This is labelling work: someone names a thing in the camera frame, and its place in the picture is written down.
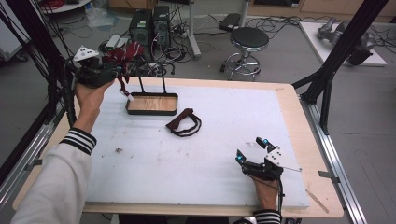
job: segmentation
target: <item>wooden table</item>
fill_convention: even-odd
[[[144,78],[143,82],[145,85],[150,86],[162,85],[159,78]],[[137,80],[133,78],[132,83],[137,83]],[[307,208],[282,208],[282,216],[341,217],[344,214],[332,181],[318,175],[318,171],[327,171],[327,168],[321,158],[317,143],[309,127],[304,111],[302,110],[297,94],[290,84],[169,78],[166,79],[166,85],[175,87],[222,87],[230,89],[273,91],[280,105],[296,159],[303,168],[302,175],[305,190],[310,202],[310,206]],[[67,120],[64,116],[54,135],[49,140],[48,146],[59,143],[68,129]],[[40,170],[41,167],[36,166],[30,173],[19,195],[14,201],[14,209],[18,208],[26,191],[35,181]],[[84,212],[245,217],[251,216],[252,211],[257,209],[257,207],[253,206],[227,205],[86,203]]]

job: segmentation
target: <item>brown strap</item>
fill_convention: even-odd
[[[171,133],[173,133],[179,137],[188,137],[188,136],[192,136],[195,133],[198,133],[198,131],[201,128],[202,122],[197,116],[195,116],[192,113],[193,113],[193,110],[191,108],[184,109],[183,112],[181,112],[175,119],[173,119],[171,122],[166,124],[166,127],[171,130]],[[179,131],[179,132],[175,131],[175,129],[178,128],[178,125],[180,124],[180,122],[186,117],[190,117],[190,119],[192,119],[192,121],[194,121],[195,125],[189,129],[186,129],[183,131]]]

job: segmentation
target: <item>black and white striped cuff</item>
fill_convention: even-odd
[[[80,129],[71,128],[61,143],[69,144],[79,150],[91,155],[93,148],[96,145],[96,139]]]
[[[264,209],[254,212],[257,224],[278,224],[280,223],[280,214],[276,210]]]

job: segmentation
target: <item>stool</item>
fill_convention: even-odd
[[[241,49],[241,53],[235,53],[224,61],[220,72],[224,72],[226,67],[231,70],[228,80],[232,80],[233,73],[252,76],[255,81],[255,75],[261,71],[260,62],[251,56],[251,52],[264,50],[268,46],[268,35],[257,28],[241,27],[231,32],[231,43]]]

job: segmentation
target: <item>person's arm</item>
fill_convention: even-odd
[[[76,86],[80,113],[62,142],[52,147],[11,223],[79,223],[96,139],[91,135],[105,90]]]
[[[262,181],[252,178],[262,210],[253,213],[257,224],[279,224],[281,215],[276,211],[278,184],[276,181]]]

